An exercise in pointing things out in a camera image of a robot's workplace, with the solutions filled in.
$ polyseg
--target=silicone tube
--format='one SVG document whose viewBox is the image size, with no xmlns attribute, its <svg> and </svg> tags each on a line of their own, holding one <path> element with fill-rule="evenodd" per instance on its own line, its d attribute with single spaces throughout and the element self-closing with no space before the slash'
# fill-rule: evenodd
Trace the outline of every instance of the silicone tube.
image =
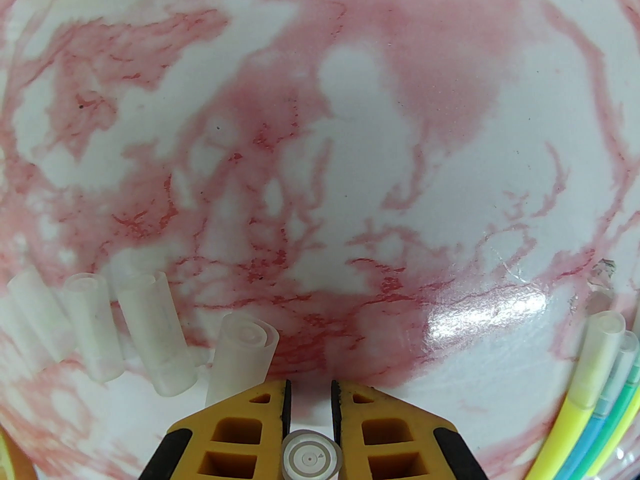
<svg viewBox="0 0 640 480">
<path fill-rule="evenodd" d="M 25 316 L 18 310 L 12 297 L 7 297 L 2 302 L 1 317 L 2 330 L 9 335 L 31 373 L 38 374 L 56 363 Z"/>
<path fill-rule="evenodd" d="M 284 480 L 330 480 L 343 465 L 343 451 L 313 430 L 295 430 L 282 441 Z"/>
<path fill-rule="evenodd" d="M 617 352 L 617 357 L 615 357 L 615 362 L 606 380 L 606 384 L 602 388 L 602 393 L 596 403 L 596 408 L 578 442 L 576 442 L 573 450 L 569 454 L 569 457 L 564 461 L 560 471 L 558 471 L 555 476 L 555 480 L 569 479 L 576 468 L 580 466 L 580 462 L 582 462 L 589 448 L 594 444 L 594 441 L 604 426 L 607 416 L 611 413 L 627 381 L 627 377 L 629 377 L 629 372 L 634 365 L 634 361 L 636 357 L 638 357 L 639 348 L 640 343 L 638 343 L 637 336 L 631 331 L 624 332 L 620 349 Z"/>
<path fill-rule="evenodd" d="M 229 313 L 220 334 L 206 393 L 206 406 L 265 382 L 280 335 L 262 320 Z"/>
<path fill-rule="evenodd" d="M 560 471 L 594 413 L 618 355 L 625 325 L 623 316 L 615 311 L 602 311 L 587 319 L 569 391 L 526 480 L 549 480 Z"/>
<path fill-rule="evenodd" d="M 587 471 L 591 471 L 596 459 L 601 455 L 601 452 L 610 441 L 612 435 L 618 427 L 618 424 L 626 414 L 627 409 L 633 404 L 634 396 L 638 393 L 638 386 L 640 385 L 640 354 L 638 354 L 633 362 L 629 377 L 626 378 L 624 387 L 620 395 L 617 397 L 613 409 L 606 417 L 604 425 L 600 430 L 595 441 L 589 448 L 580 465 L 576 468 L 571 475 L 571 480 L 582 480 Z"/>
<path fill-rule="evenodd" d="M 76 348 L 74 330 L 38 270 L 28 267 L 11 279 L 7 288 L 54 361 L 69 357 Z"/>
<path fill-rule="evenodd" d="M 635 307 L 635 320 L 633 321 L 633 334 L 640 339 L 640 299 L 638 299 L 637 306 Z"/>
<path fill-rule="evenodd" d="M 64 302 L 89 377 L 107 382 L 124 373 L 109 288 L 98 274 L 75 274 L 64 282 Z"/>
<path fill-rule="evenodd" d="M 161 396 L 176 396 L 198 380 L 167 275 L 138 274 L 119 287 L 118 301 L 142 363 Z"/>
<path fill-rule="evenodd" d="M 629 427 L 631 427 L 631 423 L 634 422 L 639 410 L 640 388 L 636 388 L 626 411 L 624 411 L 619 423 L 615 426 L 613 432 L 611 432 L 611 437 L 602 448 L 602 451 L 599 453 L 592 466 L 587 470 L 588 476 L 596 476 L 600 472 L 610 455 L 616 449 L 620 441 L 622 441 L 622 438 L 625 436 L 627 430 L 629 430 Z"/>
</svg>

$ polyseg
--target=green tube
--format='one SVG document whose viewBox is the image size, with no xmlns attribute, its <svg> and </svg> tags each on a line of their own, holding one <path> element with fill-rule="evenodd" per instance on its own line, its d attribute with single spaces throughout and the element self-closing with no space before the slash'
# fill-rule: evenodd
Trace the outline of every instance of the green tube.
<svg viewBox="0 0 640 480">
<path fill-rule="evenodd" d="M 591 448 L 589 448 L 589 451 L 582 459 L 582 462 L 580 462 L 580 465 L 569 477 L 569 480 L 582 480 L 582 478 L 585 477 L 585 474 L 587 473 L 587 471 L 589 471 L 589 468 L 601 454 L 602 449 L 607 445 L 609 439 L 611 438 L 611 435 L 618 427 L 618 423 L 620 423 L 622 416 L 624 416 L 625 412 L 627 411 L 627 407 L 629 407 L 629 404 L 636 394 L 637 389 L 637 383 L 629 384 L 627 382 L 626 384 L 624 384 L 620 395 L 615 401 L 613 409 L 611 409 L 611 412 L 606 418 L 602 430 L 598 434 L 598 437 L 591 445 Z"/>
<path fill-rule="evenodd" d="M 525 480 L 551 480 L 569 457 L 594 413 L 625 333 L 625 319 L 602 311 L 587 319 L 587 332 L 562 408 Z"/>
</svg>

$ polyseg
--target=plastic tube opening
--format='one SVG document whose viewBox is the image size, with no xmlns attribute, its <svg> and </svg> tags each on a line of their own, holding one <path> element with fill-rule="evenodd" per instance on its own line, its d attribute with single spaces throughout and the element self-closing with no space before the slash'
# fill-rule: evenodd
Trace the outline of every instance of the plastic tube opening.
<svg viewBox="0 0 640 480">
<path fill-rule="evenodd" d="M 161 396 L 176 396 L 198 380 L 164 272 L 138 274 L 119 287 L 131 339 Z"/>
<path fill-rule="evenodd" d="M 587 319 L 587 333 L 567 397 L 579 409 L 594 409 L 625 332 L 624 317 L 602 311 Z"/>
<path fill-rule="evenodd" d="M 258 318 L 238 313 L 222 318 L 206 406 L 262 384 L 279 339 L 278 331 Z"/>
<path fill-rule="evenodd" d="M 7 288 L 54 361 L 69 357 L 76 348 L 74 330 L 38 270 L 28 267 L 11 279 Z"/>
<path fill-rule="evenodd" d="M 89 377 L 107 382 L 122 375 L 124 359 L 106 279 L 89 273 L 69 277 L 64 301 Z"/>
</svg>

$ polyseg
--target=red stain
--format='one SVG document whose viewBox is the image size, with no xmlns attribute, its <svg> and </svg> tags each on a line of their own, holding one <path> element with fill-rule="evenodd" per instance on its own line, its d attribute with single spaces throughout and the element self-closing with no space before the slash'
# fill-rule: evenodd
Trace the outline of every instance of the red stain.
<svg viewBox="0 0 640 480">
<path fill-rule="evenodd" d="M 590 41 L 576 23 L 564 16 L 560 9 L 550 2 L 542 3 L 542 7 L 550 25 L 573 42 L 584 59 L 601 139 L 610 160 L 611 182 L 614 190 L 610 206 L 602 215 L 599 215 L 596 221 L 597 226 L 592 240 L 577 254 L 556 254 L 553 264 L 559 270 L 556 270 L 555 278 L 561 279 L 576 274 L 577 270 L 585 272 L 585 265 L 593 266 L 606 255 L 610 247 L 620 240 L 623 233 L 640 222 L 640 211 L 636 211 L 617 228 L 612 229 L 611 225 L 614 217 L 624 209 L 627 194 L 638 178 L 640 159 L 629 153 L 628 145 L 620 131 L 622 122 L 611 99 L 602 51 Z"/>
<path fill-rule="evenodd" d="M 94 131 L 109 130 L 118 119 L 124 90 L 157 89 L 185 46 L 210 41 L 226 25 L 222 13 L 207 9 L 142 26 L 96 20 L 58 29 L 40 61 L 55 73 L 48 109 L 55 138 L 48 146 L 64 143 L 79 160 Z"/>
<path fill-rule="evenodd" d="M 546 143 L 546 150 L 549 151 L 551 158 L 553 158 L 555 182 L 553 183 L 551 192 L 544 195 L 544 201 L 542 202 L 540 210 L 531 214 L 531 217 L 546 217 L 549 214 L 549 211 L 556 207 L 560 194 L 567 190 L 567 179 L 569 178 L 570 170 L 563 169 L 558 151 L 549 142 Z"/>
<path fill-rule="evenodd" d="M 528 199 L 531 195 L 530 192 L 527 190 L 524 194 L 518 195 L 510 190 L 503 190 L 502 193 L 507 199 L 513 201 L 513 210 L 510 212 L 503 211 L 504 216 L 512 222 L 520 221 L 525 217 L 525 205 L 528 204 Z"/>
<path fill-rule="evenodd" d="M 533 460 L 526 460 L 527 455 L 535 455 L 533 446 L 547 437 L 560 411 L 558 402 L 549 413 L 535 418 L 532 425 L 521 434 L 513 436 L 505 442 L 498 443 L 483 450 L 477 459 L 491 480 L 516 480 L 526 476 Z"/>
<path fill-rule="evenodd" d="M 11 345 L 6 340 L 0 345 L 5 357 Z M 0 406 L 0 425 L 25 447 L 34 464 L 50 478 L 70 478 L 69 473 L 78 465 L 91 464 L 96 459 L 94 454 L 83 451 L 92 443 L 98 416 L 76 392 L 74 371 L 78 370 L 83 370 L 82 364 L 71 358 L 51 366 L 36 379 L 14 380 L 11 392 L 14 396 L 19 394 L 20 407 L 28 407 L 27 412 L 10 404 Z M 57 397 L 66 403 L 73 400 L 73 404 L 65 406 L 65 412 L 73 416 L 62 417 Z M 112 471 L 112 478 L 128 477 L 114 459 L 100 460 L 103 464 L 96 466 L 97 471 Z"/>
</svg>

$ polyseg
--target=yellow tube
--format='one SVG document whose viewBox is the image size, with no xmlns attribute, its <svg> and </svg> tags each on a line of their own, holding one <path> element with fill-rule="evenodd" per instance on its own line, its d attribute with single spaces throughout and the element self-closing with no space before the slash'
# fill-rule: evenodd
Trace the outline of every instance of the yellow tube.
<svg viewBox="0 0 640 480">
<path fill-rule="evenodd" d="M 585 430 L 618 355 L 626 322 L 620 313 L 602 311 L 587 318 L 578 364 L 560 414 L 525 480 L 551 480 Z"/>
<path fill-rule="evenodd" d="M 526 480 L 549 480 L 556 476 L 574 449 L 594 409 L 580 409 L 569 397 L 564 399 L 560 414 L 537 455 Z"/>
<path fill-rule="evenodd" d="M 38 480 L 32 462 L 2 427 L 0 427 L 0 479 Z"/>
<path fill-rule="evenodd" d="M 595 459 L 590 469 L 587 471 L 587 476 L 596 476 L 602 467 L 604 466 L 607 459 L 611 456 L 615 448 L 622 441 L 623 436 L 631 427 L 631 423 L 633 423 L 636 414 L 640 410 L 640 388 L 635 392 L 635 395 L 631 399 L 631 403 L 629 407 L 626 408 L 620 423 L 617 424 L 613 434 L 611 434 L 611 438 L 606 442 L 604 448 L 598 455 L 598 458 Z"/>
</svg>

